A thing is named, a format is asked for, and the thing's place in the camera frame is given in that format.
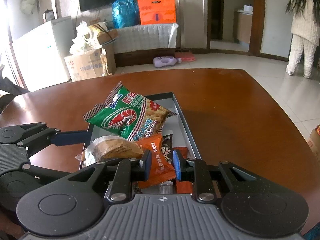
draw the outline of white pajamas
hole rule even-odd
[[[316,48],[316,44],[294,34],[292,38],[288,70],[290,72],[295,71],[298,64],[300,63],[301,56],[304,51],[304,75],[305,77],[310,77],[312,73],[312,66]]]
[[[320,38],[320,26],[314,20],[313,0],[306,1],[306,7],[301,15],[293,16],[291,33],[293,39],[287,67],[288,74],[294,73],[304,51],[304,76],[310,78]]]

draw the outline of long black hair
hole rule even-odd
[[[307,0],[290,0],[287,5],[286,13],[294,13],[298,16],[303,14],[304,9],[306,8]],[[315,22],[320,24],[320,2],[319,0],[313,0],[313,16],[315,18]]]

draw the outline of shrimp illustration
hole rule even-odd
[[[130,126],[135,120],[137,120],[137,113],[128,109],[118,114],[115,118],[113,118],[109,123],[107,129],[119,129],[124,124]]]

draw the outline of brown table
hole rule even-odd
[[[62,131],[86,130],[82,115],[119,82],[143,95],[174,92],[202,158],[228,160],[307,200],[303,234],[320,221],[320,168],[306,141],[273,98],[245,71],[184,69],[131,73],[65,83],[16,97],[0,126],[47,122]],[[74,172],[82,145],[50,146],[33,165]]]

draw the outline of orange bag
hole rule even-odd
[[[188,158],[189,149],[187,147],[175,147],[172,150],[179,150],[184,159]]]
[[[179,182],[176,179],[176,193],[177,194],[192,194],[193,185],[190,181]]]
[[[162,135],[156,134],[136,142],[142,149],[152,152],[152,164],[148,181],[139,181],[139,188],[147,188],[174,179],[176,173],[161,153]]]
[[[175,0],[138,0],[141,25],[176,23]]]

